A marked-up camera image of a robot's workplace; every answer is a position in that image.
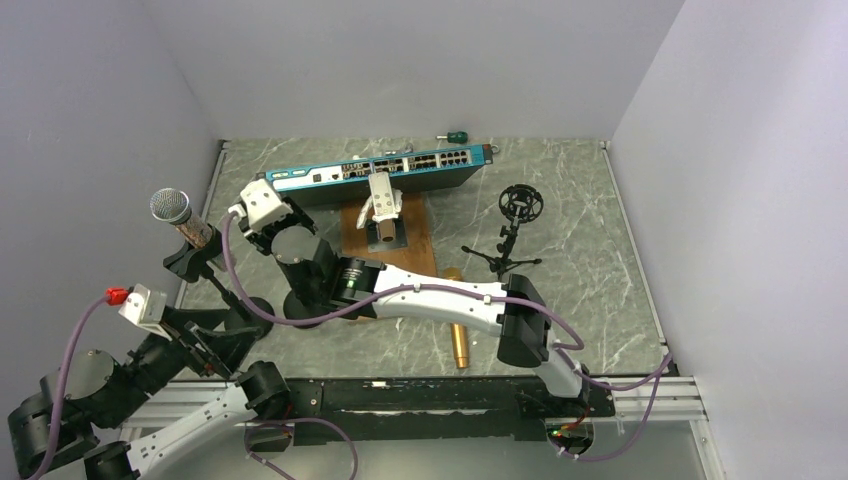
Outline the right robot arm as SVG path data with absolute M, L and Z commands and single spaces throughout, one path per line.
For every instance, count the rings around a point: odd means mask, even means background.
M 238 220 L 247 223 L 245 239 L 273 257 L 287 279 L 295 307 L 282 316 L 261 310 L 235 271 L 230 229 Z M 583 340 L 523 275 L 490 283 L 465 282 L 340 256 L 297 219 L 292 202 L 278 195 L 272 195 L 269 205 L 242 201 L 231 206 L 219 227 L 232 286 L 248 309 L 264 320 L 299 328 L 359 317 L 459 324 L 497 339 L 497 359 L 532 370 L 560 413 L 574 415 L 589 402 L 585 373 L 570 356 L 583 349 Z

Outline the glitter mesh-head microphone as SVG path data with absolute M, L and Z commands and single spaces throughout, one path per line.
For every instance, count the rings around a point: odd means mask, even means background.
M 151 196 L 149 207 L 156 220 L 175 227 L 192 246 L 203 248 L 213 239 L 213 229 L 193 212 L 185 192 L 160 189 Z

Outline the gold microphone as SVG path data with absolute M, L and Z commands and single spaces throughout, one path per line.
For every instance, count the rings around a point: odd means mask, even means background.
M 448 280 L 463 280 L 462 272 L 458 267 L 446 268 L 443 271 L 443 277 Z M 465 370 L 470 366 L 467 328 L 464 325 L 452 324 L 450 326 L 450 332 L 456 368 L 459 370 Z

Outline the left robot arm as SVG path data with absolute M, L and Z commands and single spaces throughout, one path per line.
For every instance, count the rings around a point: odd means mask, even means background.
M 43 377 L 40 392 L 8 418 L 15 461 L 24 479 L 82 459 L 90 479 L 150 479 L 187 451 L 239 422 L 279 417 L 289 393 L 270 362 L 239 368 L 270 322 L 245 309 L 167 307 L 144 319 L 150 333 L 126 362 L 90 350 L 73 354 Z M 228 387 L 167 428 L 137 441 L 101 445 L 96 428 L 123 425 L 182 370 L 219 376 Z

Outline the black round-base stand with clip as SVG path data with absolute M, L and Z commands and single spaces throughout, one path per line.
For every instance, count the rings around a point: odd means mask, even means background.
M 303 323 L 303 320 L 323 317 L 332 311 L 321 303 L 305 303 L 300 300 L 294 291 L 289 291 L 286 294 L 283 303 L 283 315 L 286 320 L 296 320 L 299 324 L 295 328 L 301 330 L 312 329 L 318 327 L 320 322 Z

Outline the black tripod shock-mount stand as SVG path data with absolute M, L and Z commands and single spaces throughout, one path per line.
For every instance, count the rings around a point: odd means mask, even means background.
M 543 262 L 541 258 L 528 260 L 513 260 L 510 255 L 514 249 L 521 225 L 535 221 L 544 209 L 544 200 L 541 193 L 527 184 L 514 184 L 505 188 L 498 200 L 501 214 L 509 221 L 508 225 L 502 226 L 499 236 L 502 242 L 496 245 L 498 256 L 490 256 L 473 250 L 463 245 L 464 253 L 475 255 L 484 259 L 491 273 L 501 279 L 507 272 L 521 265 L 538 265 Z

